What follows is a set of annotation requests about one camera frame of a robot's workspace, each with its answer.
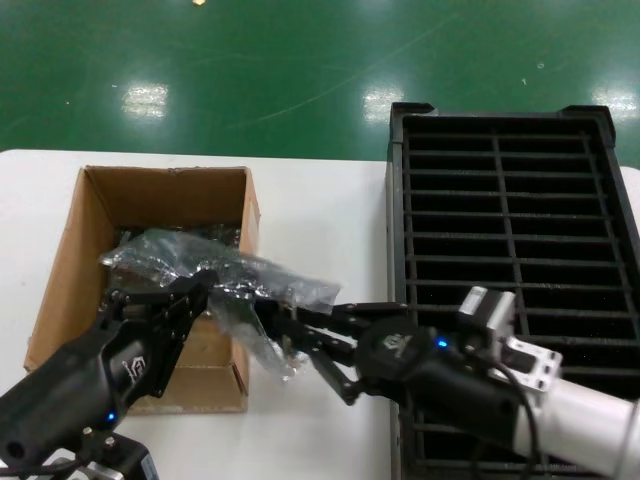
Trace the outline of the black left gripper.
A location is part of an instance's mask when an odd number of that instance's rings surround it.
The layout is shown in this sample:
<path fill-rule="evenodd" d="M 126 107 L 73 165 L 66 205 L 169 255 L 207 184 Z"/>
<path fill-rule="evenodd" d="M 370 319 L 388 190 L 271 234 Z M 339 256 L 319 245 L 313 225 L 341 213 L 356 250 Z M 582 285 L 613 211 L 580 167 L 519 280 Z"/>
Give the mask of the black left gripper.
<path fill-rule="evenodd" d="M 138 313 L 153 324 L 92 327 L 2 395 L 2 460 L 40 465 L 61 448 L 79 447 L 85 429 L 113 431 L 138 399 L 161 398 L 218 280 L 216 272 L 197 272 L 141 292 L 108 291 L 108 318 Z"/>

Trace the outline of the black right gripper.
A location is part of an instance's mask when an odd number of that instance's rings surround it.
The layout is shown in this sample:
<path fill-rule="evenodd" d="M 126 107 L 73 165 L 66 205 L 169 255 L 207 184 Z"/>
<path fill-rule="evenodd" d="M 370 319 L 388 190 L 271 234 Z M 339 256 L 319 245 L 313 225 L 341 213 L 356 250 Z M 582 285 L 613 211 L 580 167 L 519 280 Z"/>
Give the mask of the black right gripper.
<path fill-rule="evenodd" d="M 384 396 L 436 423 L 512 449 L 521 406 L 515 387 L 491 377 L 487 365 L 459 352 L 449 338 L 400 319 L 407 310 L 402 303 L 372 302 L 316 311 L 260 300 L 259 320 L 267 334 L 281 334 L 284 352 L 306 354 L 346 405 L 355 403 L 362 384 L 340 367 L 355 365 L 367 394 Z M 312 328 L 338 334 L 368 329 L 355 348 Z"/>

